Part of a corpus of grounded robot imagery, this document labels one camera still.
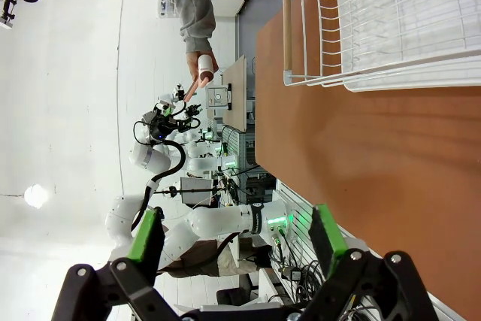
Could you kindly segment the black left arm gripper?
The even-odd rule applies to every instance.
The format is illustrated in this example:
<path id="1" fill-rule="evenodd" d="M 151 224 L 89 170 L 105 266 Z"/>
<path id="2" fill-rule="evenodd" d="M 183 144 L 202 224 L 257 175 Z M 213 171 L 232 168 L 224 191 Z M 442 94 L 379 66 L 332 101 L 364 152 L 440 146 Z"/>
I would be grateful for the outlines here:
<path id="1" fill-rule="evenodd" d="M 191 104 L 185 115 L 198 116 L 201 105 Z M 198 118 L 178 120 L 180 129 L 197 129 Z M 177 129 L 177 120 L 160 110 L 148 122 L 150 139 L 165 140 Z M 53 320 L 106 320 L 112 308 L 128 305 L 136 320 L 176 320 L 176 312 L 154 288 L 165 241 L 163 211 L 147 211 L 127 256 L 95 270 L 91 265 L 71 266 L 53 311 Z"/>

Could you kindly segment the black green-padded right gripper finger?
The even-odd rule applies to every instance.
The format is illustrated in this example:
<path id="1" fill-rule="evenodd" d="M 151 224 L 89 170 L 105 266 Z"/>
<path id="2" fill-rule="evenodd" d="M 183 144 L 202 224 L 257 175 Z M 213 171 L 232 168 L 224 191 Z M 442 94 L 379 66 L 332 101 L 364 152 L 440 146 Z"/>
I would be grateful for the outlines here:
<path id="1" fill-rule="evenodd" d="M 380 258 L 349 247 L 325 204 L 313 207 L 309 236 L 325 281 L 301 320 L 339 320 L 364 298 L 382 320 L 438 319 L 408 253 L 396 250 Z"/>

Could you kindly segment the person hand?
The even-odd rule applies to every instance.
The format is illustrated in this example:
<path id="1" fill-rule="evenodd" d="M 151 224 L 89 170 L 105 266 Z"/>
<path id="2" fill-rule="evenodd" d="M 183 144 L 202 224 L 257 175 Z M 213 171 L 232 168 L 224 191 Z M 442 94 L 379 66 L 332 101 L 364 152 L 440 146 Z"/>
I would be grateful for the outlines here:
<path id="1" fill-rule="evenodd" d="M 192 76 L 193 81 L 198 80 L 198 58 L 201 55 L 208 55 L 212 59 L 213 63 L 213 73 L 216 73 L 219 70 L 219 66 L 217 64 L 216 58 L 211 50 L 206 50 L 206 51 L 195 51 L 191 53 L 186 54 L 186 62 L 189 68 L 189 73 Z"/>

